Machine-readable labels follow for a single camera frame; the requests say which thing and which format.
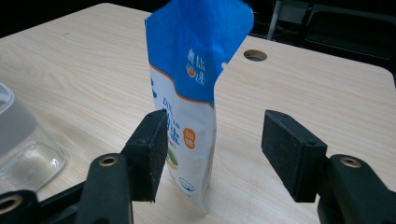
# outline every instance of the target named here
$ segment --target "flour bag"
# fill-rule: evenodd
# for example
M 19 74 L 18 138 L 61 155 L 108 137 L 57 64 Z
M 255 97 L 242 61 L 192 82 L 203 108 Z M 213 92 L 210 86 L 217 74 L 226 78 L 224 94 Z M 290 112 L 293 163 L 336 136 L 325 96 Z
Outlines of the flour bag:
M 252 25 L 251 8 L 239 0 L 173 0 L 146 19 L 154 103 L 168 114 L 168 170 L 204 212 L 216 139 L 215 83 Z

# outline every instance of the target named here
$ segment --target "blue and white bag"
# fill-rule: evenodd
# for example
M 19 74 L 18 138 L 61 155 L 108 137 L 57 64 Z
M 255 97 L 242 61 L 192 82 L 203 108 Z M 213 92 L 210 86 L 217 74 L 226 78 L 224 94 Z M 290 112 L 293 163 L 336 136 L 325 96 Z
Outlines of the blue and white bag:
M 216 139 L 214 88 L 253 25 L 240 0 L 173 0 L 146 19 L 156 109 L 167 109 L 168 170 L 202 211 Z

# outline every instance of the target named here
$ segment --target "light wood tabletop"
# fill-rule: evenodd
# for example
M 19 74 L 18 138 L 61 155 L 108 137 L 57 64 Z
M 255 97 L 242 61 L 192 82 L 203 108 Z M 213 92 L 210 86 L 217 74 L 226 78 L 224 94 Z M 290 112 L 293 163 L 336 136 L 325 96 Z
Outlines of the light wood tabletop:
M 66 151 L 66 166 L 40 200 L 84 181 L 90 162 L 120 152 L 155 109 L 148 15 L 102 4 L 0 39 L 0 81 Z M 249 49 L 268 58 L 250 61 Z M 366 161 L 396 190 L 396 90 L 388 71 L 251 36 L 224 67 L 207 214 L 165 166 L 156 203 L 134 203 L 135 223 L 318 223 L 318 204 L 295 203 L 262 154 L 266 109 L 297 119 L 328 145 L 328 157 Z

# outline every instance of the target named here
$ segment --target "hole in table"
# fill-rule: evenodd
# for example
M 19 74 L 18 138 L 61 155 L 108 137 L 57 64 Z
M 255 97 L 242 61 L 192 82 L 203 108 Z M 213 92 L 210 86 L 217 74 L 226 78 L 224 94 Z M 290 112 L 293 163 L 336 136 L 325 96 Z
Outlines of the hole in table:
M 253 62 L 262 62 L 268 58 L 266 53 L 257 49 L 249 49 L 245 51 L 244 56 Z

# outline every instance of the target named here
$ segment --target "clear plastic container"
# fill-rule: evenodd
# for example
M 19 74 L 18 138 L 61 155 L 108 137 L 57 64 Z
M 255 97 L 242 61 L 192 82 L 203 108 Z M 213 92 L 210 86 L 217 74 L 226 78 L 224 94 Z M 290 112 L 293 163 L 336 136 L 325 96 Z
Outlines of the clear plastic container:
M 0 194 L 38 190 L 64 164 L 64 152 L 12 90 L 0 83 Z

